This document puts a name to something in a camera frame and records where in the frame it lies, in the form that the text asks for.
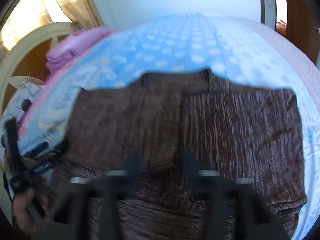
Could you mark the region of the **person's left hand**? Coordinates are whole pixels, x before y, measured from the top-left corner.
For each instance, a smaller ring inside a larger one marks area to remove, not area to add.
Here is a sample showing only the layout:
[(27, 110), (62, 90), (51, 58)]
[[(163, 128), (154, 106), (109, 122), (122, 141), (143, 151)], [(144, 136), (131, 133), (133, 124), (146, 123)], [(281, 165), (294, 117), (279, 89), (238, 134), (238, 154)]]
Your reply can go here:
[[(15, 219), (18, 229), (26, 236), (31, 237), (37, 231), (35, 219), (28, 211), (28, 206), (36, 197), (36, 191), (33, 187), (29, 187), (24, 192), (15, 195), (12, 205), (12, 215)], [(39, 201), (45, 213), (51, 207), (52, 195), (48, 188), (45, 186), (41, 191)]]

